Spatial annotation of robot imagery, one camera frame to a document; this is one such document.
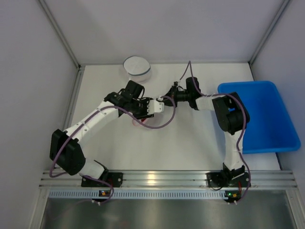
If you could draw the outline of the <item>aluminium front rail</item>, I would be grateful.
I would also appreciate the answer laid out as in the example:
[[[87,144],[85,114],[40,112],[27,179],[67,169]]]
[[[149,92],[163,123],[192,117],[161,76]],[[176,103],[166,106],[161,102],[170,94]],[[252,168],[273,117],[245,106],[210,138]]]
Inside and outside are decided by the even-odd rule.
[[[207,174],[210,171],[145,171],[112,170],[107,181],[115,188],[122,189],[208,189]],[[284,170],[253,170],[250,172],[251,190],[286,190],[297,189],[293,172]],[[49,177],[43,172],[40,188],[79,188],[85,182],[79,175]]]

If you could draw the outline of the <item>pink trimmed mesh laundry bag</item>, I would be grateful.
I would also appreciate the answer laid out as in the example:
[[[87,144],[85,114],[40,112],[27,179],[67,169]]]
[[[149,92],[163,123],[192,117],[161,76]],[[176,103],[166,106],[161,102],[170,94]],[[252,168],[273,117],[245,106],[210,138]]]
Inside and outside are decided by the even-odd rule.
[[[146,127],[148,129],[160,129],[168,125],[168,121],[165,121],[163,113],[155,113],[148,118],[135,119],[132,118],[132,124],[134,126]]]

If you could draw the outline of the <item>left aluminium frame post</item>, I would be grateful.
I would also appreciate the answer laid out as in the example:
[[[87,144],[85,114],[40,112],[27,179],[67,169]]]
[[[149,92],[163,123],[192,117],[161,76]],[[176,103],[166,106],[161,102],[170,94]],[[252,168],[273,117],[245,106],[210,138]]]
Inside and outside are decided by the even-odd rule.
[[[57,20],[55,19],[50,7],[48,6],[47,2],[45,0],[37,0],[37,4],[41,7],[44,15],[46,16],[47,20],[51,24],[51,27],[53,28],[56,36],[58,37],[59,41],[61,42],[64,50],[68,54],[70,60],[73,62],[74,66],[77,69],[81,68],[81,64],[77,60],[75,54],[73,53],[71,46],[69,45],[62,29],[60,28]]]

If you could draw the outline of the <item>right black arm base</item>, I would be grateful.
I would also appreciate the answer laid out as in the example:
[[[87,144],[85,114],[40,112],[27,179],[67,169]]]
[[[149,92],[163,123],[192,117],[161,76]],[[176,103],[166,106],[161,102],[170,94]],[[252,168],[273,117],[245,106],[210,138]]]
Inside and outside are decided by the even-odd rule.
[[[213,190],[220,190],[225,187],[246,188],[251,186],[249,174],[242,165],[237,169],[229,169],[224,163],[220,171],[206,174],[207,185]]]

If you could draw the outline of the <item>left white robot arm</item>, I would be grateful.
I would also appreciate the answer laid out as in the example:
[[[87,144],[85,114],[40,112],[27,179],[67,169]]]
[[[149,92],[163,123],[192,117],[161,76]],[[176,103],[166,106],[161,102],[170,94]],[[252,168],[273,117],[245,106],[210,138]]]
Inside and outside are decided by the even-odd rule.
[[[129,81],[119,92],[109,93],[89,115],[66,130],[57,129],[51,136],[50,159],[65,174],[80,174],[100,178],[105,167],[84,156],[83,148],[88,140],[109,122],[122,114],[131,113],[135,119],[153,116],[154,99],[141,97],[144,87]]]

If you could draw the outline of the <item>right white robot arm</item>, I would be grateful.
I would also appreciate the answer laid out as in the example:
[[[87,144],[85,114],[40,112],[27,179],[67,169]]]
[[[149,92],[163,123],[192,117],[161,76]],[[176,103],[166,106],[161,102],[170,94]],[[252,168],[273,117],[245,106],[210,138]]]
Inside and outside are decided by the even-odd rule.
[[[186,88],[174,82],[163,98],[165,106],[177,107],[187,102],[197,111],[214,111],[219,127],[225,135],[225,159],[222,171],[229,179],[236,179],[245,173],[242,159],[243,137],[250,115],[236,92],[230,94],[203,95],[196,77],[186,79]]]

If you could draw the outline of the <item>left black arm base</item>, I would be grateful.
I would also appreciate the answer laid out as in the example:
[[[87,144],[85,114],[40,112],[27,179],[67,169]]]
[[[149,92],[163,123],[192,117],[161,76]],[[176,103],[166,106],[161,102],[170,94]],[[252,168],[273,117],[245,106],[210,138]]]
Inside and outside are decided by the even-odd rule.
[[[81,187],[121,187],[122,172],[111,172],[96,160],[86,159],[83,168],[79,171],[82,177]]]

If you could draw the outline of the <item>aluminium frame post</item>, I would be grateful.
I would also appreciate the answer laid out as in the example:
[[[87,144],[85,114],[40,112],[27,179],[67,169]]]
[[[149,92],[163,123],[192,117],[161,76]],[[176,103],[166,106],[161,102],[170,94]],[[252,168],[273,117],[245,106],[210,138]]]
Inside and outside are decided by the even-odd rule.
[[[277,27],[280,19],[285,14],[286,10],[288,9],[289,5],[291,4],[292,0],[282,0],[280,2],[279,7],[275,11],[274,15],[272,16],[271,21],[268,23],[268,26],[263,33],[258,45],[254,49],[253,54],[251,55],[251,58],[248,61],[249,67],[251,68],[256,61],[257,57],[259,56],[260,52],[264,48],[265,44],[271,37],[272,33],[274,32],[275,28]]]
[[[50,7],[48,6],[47,2],[45,0],[37,0],[37,4],[41,7],[44,15],[46,16],[47,20],[51,24],[51,27],[53,28],[56,36],[58,37],[59,41],[61,42],[64,50],[68,54],[70,60],[73,62],[74,66],[77,69],[81,68],[81,64],[77,60],[75,54],[73,53],[71,46],[69,45],[62,29],[60,28],[57,20],[55,19]]]

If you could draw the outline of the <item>blue plastic bin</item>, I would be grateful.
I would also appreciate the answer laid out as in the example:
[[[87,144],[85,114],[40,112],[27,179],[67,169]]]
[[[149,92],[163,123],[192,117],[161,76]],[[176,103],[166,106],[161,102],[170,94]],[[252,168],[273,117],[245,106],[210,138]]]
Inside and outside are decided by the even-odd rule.
[[[300,148],[300,139],[274,83],[222,83],[218,92],[238,93],[250,115],[243,139],[244,154],[281,153]]]

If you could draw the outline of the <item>right aluminium frame post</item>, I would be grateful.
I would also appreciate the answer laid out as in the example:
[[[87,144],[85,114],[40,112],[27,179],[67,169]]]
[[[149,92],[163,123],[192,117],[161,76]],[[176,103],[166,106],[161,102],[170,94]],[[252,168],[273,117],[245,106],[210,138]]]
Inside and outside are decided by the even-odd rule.
[[[268,23],[268,26],[263,33],[258,45],[254,49],[253,54],[251,55],[251,58],[248,61],[249,67],[251,68],[256,61],[257,57],[259,56],[260,52],[264,48],[265,44],[271,37],[272,33],[274,32],[275,28],[277,27],[280,19],[285,14],[286,10],[288,9],[289,5],[291,4],[292,0],[282,0],[280,2],[279,7],[275,11],[274,15],[272,16],[271,21]]]

